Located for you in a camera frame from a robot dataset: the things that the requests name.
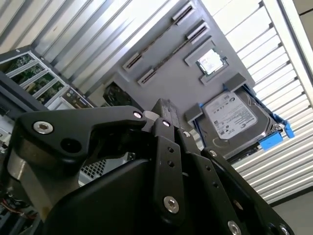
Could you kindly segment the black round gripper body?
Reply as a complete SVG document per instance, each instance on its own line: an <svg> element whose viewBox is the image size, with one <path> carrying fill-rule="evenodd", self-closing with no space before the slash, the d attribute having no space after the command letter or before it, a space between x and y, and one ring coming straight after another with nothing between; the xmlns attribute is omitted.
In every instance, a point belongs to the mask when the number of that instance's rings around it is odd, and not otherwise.
<svg viewBox="0 0 313 235"><path fill-rule="evenodd" d="M61 199L45 235L202 235L215 216L193 175L173 159L135 160Z"/></svg>

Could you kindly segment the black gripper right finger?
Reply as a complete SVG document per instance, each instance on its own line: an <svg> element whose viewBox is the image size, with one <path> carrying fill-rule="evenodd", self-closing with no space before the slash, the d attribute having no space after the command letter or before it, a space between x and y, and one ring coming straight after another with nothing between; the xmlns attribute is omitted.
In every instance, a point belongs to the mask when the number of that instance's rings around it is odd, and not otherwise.
<svg viewBox="0 0 313 235"><path fill-rule="evenodd" d="M200 151L181 128L170 104L175 142L180 149L170 160L175 193L171 215L181 215L173 235L291 235L286 221L216 151Z"/></svg>

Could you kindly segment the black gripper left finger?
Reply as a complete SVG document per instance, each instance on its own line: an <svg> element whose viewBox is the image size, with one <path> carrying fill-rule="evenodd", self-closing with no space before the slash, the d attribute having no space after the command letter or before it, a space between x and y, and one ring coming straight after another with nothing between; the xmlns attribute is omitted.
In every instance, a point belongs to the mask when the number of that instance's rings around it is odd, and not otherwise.
<svg viewBox="0 0 313 235"><path fill-rule="evenodd" d="M132 161L173 159L180 147L170 121L115 106L26 113L16 121L9 149L8 173L47 218L61 199L83 187L78 178L84 165L127 152L135 154Z"/></svg>

